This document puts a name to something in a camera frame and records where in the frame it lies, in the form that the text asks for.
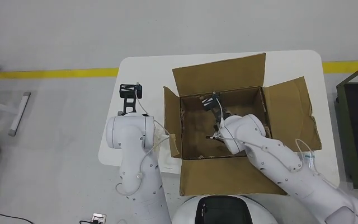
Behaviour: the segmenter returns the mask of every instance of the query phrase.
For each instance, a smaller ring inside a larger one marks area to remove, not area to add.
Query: electrical outlet
[[[94,221],[94,220],[98,220],[98,223],[105,224],[106,223],[106,215],[94,213],[92,216],[92,221]]]

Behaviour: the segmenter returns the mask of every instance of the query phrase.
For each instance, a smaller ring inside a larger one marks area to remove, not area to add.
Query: yellow stripe
[[[28,71],[28,72],[0,72],[0,79],[4,78],[99,78],[117,77],[118,68]]]
[[[358,71],[358,61],[323,62],[323,73],[354,73]],[[118,68],[76,69],[54,71],[0,72],[4,78],[104,78],[116,77]]]
[[[323,62],[323,73],[354,73],[358,71],[358,61]]]

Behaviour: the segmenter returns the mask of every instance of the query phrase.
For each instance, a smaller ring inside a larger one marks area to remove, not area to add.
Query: black cable
[[[34,222],[31,222],[30,220],[27,220],[27,219],[25,219],[25,218],[19,218],[19,217],[14,217],[14,216],[7,216],[7,215],[5,215],[5,214],[0,214],[0,216],[7,217],[7,218],[15,218],[15,219],[17,219],[17,220],[24,220],[24,221],[26,221],[26,222],[28,222],[28,223],[30,223],[30,224],[35,224]]]

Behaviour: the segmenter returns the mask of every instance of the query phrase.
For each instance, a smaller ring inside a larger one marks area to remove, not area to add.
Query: brown cardboard
[[[175,137],[173,157],[182,158],[180,194],[285,194],[248,161],[244,152],[231,155],[226,146],[205,136],[214,133],[215,118],[204,111],[201,98],[213,91],[232,114],[254,114],[266,137],[281,140],[292,150],[294,139],[312,149],[321,142],[311,116],[304,78],[262,87],[265,54],[173,69],[179,97],[164,88],[165,126]]]
[[[164,127],[171,133],[169,139],[170,153],[174,158],[180,158],[181,152],[181,121],[180,121],[180,101],[170,89],[164,86]]]
[[[179,96],[262,86],[266,54],[173,69]]]
[[[182,160],[180,195],[286,194],[247,158]]]
[[[298,152],[296,138],[312,150],[320,150],[321,140],[304,77],[264,88],[263,92],[272,138],[279,139],[294,152]]]

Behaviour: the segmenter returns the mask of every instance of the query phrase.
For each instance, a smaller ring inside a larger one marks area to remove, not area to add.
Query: white robot body
[[[200,201],[202,199],[210,198],[210,197],[232,197],[232,198],[237,198],[238,200],[243,201],[247,206],[247,209],[249,211],[249,215],[250,215],[250,218],[251,218],[251,221],[253,224],[276,224],[277,223],[275,218],[272,216],[272,214],[266,208],[264,208],[263,206],[261,206],[260,204],[258,204],[256,202],[254,202],[253,200],[251,200],[245,196],[241,196],[241,195],[231,195],[231,196],[205,195],[205,196],[197,196],[197,197],[191,198],[178,208],[177,212],[173,216],[172,223],[173,224],[184,224],[184,223],[185,224],[194,224],[196,219],[204,218],[205,211],[200,211],[203,209],[200,207]]]

